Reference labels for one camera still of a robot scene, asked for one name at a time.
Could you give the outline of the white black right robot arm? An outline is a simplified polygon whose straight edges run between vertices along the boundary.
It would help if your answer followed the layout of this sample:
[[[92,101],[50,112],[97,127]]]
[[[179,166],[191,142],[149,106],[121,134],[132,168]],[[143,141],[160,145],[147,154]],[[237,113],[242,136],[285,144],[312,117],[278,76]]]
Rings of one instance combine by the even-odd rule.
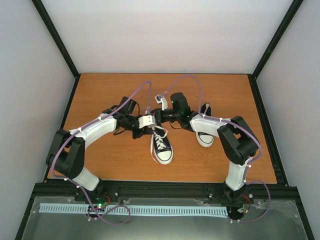
[[[251,167],[257,151],[262,151],[262,147],[241,116],[213,117],[208,103],[198,112],[192,111],[181,92],[170,96],[172,108],[168,108],[168,102],[163,94],[156,95],[155,101],[161,105],[152,111],[159,125],[178,122],[182,129],[196,133],[199,144],[205,148],[210,147],[215,138],[219,138],[229,160],[226,186],[235,192],[245,185],[248,168]]]

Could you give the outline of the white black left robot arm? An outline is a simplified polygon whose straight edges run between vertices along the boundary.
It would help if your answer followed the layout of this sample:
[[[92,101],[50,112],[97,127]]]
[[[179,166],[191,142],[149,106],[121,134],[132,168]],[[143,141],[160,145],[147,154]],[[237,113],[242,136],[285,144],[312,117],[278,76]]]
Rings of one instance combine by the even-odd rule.
[[[80,128],[70,131],[58,130],[45,161],[51,170],[85,188],[86,195],[95,202],[103,198],[104,188],[99,185],[100,179],[85,167],[86,148],[119,128],[131,131],[133,139],[152,133],[147,126],[140,128],[139,118],[142,115],[131,115],[137,104],[136,101],[123,97],[120,103],[124,106],[119,110],[117,110],[118,105],[113,105]]]

